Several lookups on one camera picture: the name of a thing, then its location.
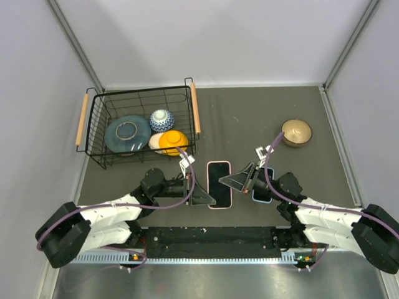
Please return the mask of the light blue phone case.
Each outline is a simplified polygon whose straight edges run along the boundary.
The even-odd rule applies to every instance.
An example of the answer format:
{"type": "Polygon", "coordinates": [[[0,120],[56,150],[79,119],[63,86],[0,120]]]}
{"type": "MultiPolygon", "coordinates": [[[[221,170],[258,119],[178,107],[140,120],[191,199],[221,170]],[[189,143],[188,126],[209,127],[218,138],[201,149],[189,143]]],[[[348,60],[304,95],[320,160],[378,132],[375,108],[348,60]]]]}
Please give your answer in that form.
{"type": "MultiPolygon", "coordinates": [[[[271,181],[274,180],[274,169],[268,168],[267,169],[267,174],[268,174],[269,179],[271,181]]],[[[264,173],[264,166],[260,168],[258,178],[262,182],[264,182],[264,183],[266,182],[265,173],[264,173]]],[[[260,192],[257,192],[254,189],[252,190],[252,200],[255,201],[255,202],[260,202],[260,203],[265,203],[265,204],[270,204],[272,202],[272,198],[270,196],[263,195],[263,194],[261,194],[260,192]]]]}

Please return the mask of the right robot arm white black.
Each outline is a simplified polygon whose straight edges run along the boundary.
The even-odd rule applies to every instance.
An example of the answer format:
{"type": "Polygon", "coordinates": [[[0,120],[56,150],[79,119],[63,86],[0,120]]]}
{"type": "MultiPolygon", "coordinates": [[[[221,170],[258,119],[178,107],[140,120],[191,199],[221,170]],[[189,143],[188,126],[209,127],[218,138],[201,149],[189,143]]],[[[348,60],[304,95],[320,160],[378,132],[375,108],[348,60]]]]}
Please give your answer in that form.
{"type": "Polygon", "coordinates": [[[291,239],[303,247],[325,244],[364,257],[377,269],[398,273],[398,222],[382,207],[347,209],[315,201],[302,194],[292,173],[278,179],[265,175],[254,163],[236,174],[219,179],[236,191],[254,191],[264,199],[279,201],[277,210],[291,223],[291,239]]]}

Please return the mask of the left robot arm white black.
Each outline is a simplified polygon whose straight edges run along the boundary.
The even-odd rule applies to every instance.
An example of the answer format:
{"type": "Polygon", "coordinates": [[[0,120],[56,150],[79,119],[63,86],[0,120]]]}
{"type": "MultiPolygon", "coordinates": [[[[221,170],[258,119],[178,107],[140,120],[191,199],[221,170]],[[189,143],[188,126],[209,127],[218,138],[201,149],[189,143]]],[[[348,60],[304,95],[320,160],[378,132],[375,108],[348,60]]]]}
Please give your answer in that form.
{"type": "Polygon", "coordinates": [[[122,244],[134,247],[142,237],[137,221],[161,209],[158,197],[181,197],[188,204],[205,206],[216,203],[194,176],[167,180],[162,170],[152,168],[139,187],[119,199],[80,207],[73,202],[63,204],[36,232],[37,246],[53,268],[89,250],[122,244]]]}

